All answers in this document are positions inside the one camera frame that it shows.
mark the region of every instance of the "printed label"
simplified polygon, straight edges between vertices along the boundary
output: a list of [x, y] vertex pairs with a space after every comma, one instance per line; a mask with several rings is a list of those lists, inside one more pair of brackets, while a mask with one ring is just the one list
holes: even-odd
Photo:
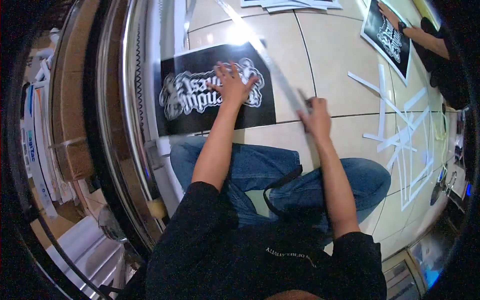
[[397, 63], [400, 63], [400, 48], [402, 48], [401, 33], [399, 33], [393, 25], [383, 16], [384, 24], [380, 27], [377, 38], [382, 42], [385, 51], [393, 57]]
[[[231, 71], [229, 63], [224, 64], [228, 71]], [[254, 67], [253, 62], [248, 58], [242, 58], [235, 63], [240, 78], [244, 84], [250, 77], [257, 76], [258, 81], [253, 85], [248, 99], [244, 105], [258, 108], [262, 103], [260, 89], [264, 86], [264, 77]], [[159, 103], [165, 108], [165, 118], [171, 121], [182, 113], [190, 114], [193, 109], [203, 113], [207, 107], [219, 106], [222, 103], [221, 95], [209, 90], [207, 83], [221, 85], [220, 79], [215, 75], [215, 68], [203, 73], [190, 73], [185, 71], [174, 77], [170, 73], [163, 81], [163, 88], [159, 95]]]

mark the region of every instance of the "right hand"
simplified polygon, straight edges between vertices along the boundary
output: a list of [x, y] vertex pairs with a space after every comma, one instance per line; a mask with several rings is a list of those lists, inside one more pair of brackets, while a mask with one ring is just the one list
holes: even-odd
[[312, 102], [312, 112], [307, 114], [299, 110], [297, 113], [317, 143], [330, 142], [332, 121], [327, 111], [327, 100], [316, 97], [312, 97], [309, 100]]
[[384, 15], [385, 18], [387, 18], [392, 26], [398, 31], [398, 22], [400, 22], [400, 19], [396, 16], [396, 14], [380, 0], [378, 0], [378, 7], [380, 8], [382, 15]]

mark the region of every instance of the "metal ruler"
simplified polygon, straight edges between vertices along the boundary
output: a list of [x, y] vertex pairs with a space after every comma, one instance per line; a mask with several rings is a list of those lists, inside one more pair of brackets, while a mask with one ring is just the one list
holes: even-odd
[[232, 21], [245, 33], [247, 33], [247, 36], [249, 37], [248, 41], [267, 65], [268, 69], [270, 70], [270, 75], [274, 77], [275, 80], [277, 80], [281, 89], [285, 93], [285, 96], [287, 97], [287, 100], [289, 101], [292, 109], [294, 109], [295, 111], [302, 110], [304, 112], [307, 112], [305, 106], [301, 105], [297, 96], [293, 92], [293, 89], [288, 83], [288, 80], [283, 74], [283, 72], [280, 70], [275, 61], [268, 55], [267, 49], [261, 43], [257, 34], [255, 34], [255, 32], [247, 25], [247, 23], [245, 23], [244, 20], [242, 20], [242, 18], [233, 10], [233, 8], [229, 4], [225, 3], [223, 0], [215, 1], [229, 15]]

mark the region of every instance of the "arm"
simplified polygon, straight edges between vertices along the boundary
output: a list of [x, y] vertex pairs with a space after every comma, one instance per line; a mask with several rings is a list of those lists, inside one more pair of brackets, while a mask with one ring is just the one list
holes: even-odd
[[[388, 8], [388, 6], [382, 2], [379, 1], [378, 6], [380, 8], [380, 12], [385, 16], [385, 18], [388, 19], [393, 27], [398, 30], [398, 22], [400, 22], [400, 19]], [[407, 27], [403, 30], [403, 33], [420, 46], [440, 55], [443, 58], [448, 60], [450, 59], [443, 39], [429, 35], [418, 27]]]
[[349, 232], [360, 231], [360, 228], [352, 189], [330, 140], [331, 120], [326, 107], [325, 99], [313, 98], [311, 115], [301, 111], [299, 114], [315, 140], [322, 168], [328, 216], [332, 221], [334, 238], [337, 239]]
[[221, 93], [223, 102], [192, 175], [192, 183], [203, 181], [215, 186], [218, 191], [222, 188], [230, 166], [233, 129], [238, 112], [258, 80], [257, 77], [252, 77], [247, 84], [243, 84], [235, 64], [230, 61], [230, 65], [232, 73], [228, 72], [223, 63], [218, 62], [216, 75], [221, 86], [207, 83], [209, 88]]

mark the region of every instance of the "denim pants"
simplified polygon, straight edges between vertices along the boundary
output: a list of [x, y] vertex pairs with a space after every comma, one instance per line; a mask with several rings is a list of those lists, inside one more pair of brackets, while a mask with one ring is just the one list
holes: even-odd
[[[170, 161], [184, 191], [191, 183], [193, 168], [205, 141], [205, 137], [191, 136], [172, 146]], [[368, 159], [343, 158], [340, 161], [355, 197], [357, 220], [361, 223], [386, 197], [390, 188], [390, 174], [380, 164]], [[264, 190], [299, 165], [300, 157], [296, 151], [233, 144], [230, 169], [220, 196], [225, 196], [232, 202], [238, 214], [239, 227], [278, 221], [278, 216], [272, 212], [269, 217], [257, 214], [245, 192]], [[331, 234], [324, 202], [322, 173], [319, 168], [297, 177], [280, 188], [272, 189], [269, 199], [282, 211], [288, 208], [304, 207], [311, 210], [318, 207], [318, 222], [315, 221], [314, 227]]]

